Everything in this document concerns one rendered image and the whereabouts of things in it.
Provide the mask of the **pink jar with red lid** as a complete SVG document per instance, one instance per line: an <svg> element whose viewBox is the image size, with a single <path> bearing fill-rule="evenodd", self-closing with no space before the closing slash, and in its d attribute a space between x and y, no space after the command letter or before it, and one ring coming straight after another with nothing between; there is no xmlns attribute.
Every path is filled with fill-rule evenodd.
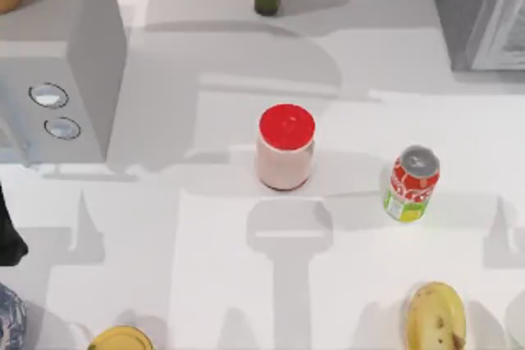
<svg viewBox="0 0 525 350"><path fill-rule="evenodd" d="M290 191L302 186L313 165L316 122L304 107L278 103L258 121L255 168L267 187Z"/></svg>

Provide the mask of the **red and green can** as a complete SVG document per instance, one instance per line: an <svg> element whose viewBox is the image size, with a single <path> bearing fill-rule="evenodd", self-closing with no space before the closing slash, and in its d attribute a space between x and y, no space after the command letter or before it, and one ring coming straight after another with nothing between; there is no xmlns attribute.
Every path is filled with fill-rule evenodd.
<svg viewBox="0 0 525 350"><path fill-rule="evenodd" d="M395 160L383 206L394 219L409 223L423 217L440 178L440 161L427 147L407 147Z"/></svg>

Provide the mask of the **small microwave knob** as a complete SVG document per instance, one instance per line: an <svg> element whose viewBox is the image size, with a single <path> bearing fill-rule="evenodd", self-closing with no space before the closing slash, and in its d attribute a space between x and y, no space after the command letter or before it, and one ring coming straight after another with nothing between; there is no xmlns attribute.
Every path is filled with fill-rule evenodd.
<svg viewBox="0 0 525 350"><path fill-rule="evenodd" d="M81 133L79 124L67 117L46 120L43 127L49 135L62 140L76 139Z"/></svg>

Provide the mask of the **pale microwave oven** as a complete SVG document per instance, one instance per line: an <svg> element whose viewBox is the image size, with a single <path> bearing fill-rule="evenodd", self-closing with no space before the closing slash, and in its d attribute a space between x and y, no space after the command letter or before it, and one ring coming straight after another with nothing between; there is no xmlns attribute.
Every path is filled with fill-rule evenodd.
<svg viewBox="0 0 525 350"><path fill-rule="evenodd" d="M0 164L98 163L106 159L127 57L117 0L23 0L0 15ZM59 85L58 109L31 86ZM67 117L80 136L56 139L43 124Z"/></svg>

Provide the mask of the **large microwave knob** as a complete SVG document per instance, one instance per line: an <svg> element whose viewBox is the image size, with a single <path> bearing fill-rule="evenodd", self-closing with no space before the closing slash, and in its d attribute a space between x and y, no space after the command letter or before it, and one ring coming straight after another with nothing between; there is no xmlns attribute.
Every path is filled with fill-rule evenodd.
<svg viewBox="0 0 525 350"><path fill-rule="evenodd" d="M69 101L69 96L64 89L49 82L29 87L28 94L34 103L44 108L58 109Z"/></svg>

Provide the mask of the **yellow banana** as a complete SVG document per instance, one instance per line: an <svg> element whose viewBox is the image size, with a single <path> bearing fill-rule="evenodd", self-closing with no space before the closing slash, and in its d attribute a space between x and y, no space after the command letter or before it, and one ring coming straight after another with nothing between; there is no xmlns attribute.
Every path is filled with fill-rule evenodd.
<svg viewBox="0 0 525 350"><path fill-rule="evenodd" d="M461 297L441 282L429 282L412 296L405 319L406 350L464 350L466 316Z"/></svg>

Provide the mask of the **blue and white patterned object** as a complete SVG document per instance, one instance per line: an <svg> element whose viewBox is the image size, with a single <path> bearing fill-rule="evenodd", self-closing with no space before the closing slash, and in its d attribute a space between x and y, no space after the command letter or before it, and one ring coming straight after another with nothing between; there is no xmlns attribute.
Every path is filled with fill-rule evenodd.
<svg viewBox="0 0 525 350"><path fill-rule="evenodd" d="M26 330L24 301L0 283L0 350L24 350Z"/></svg>

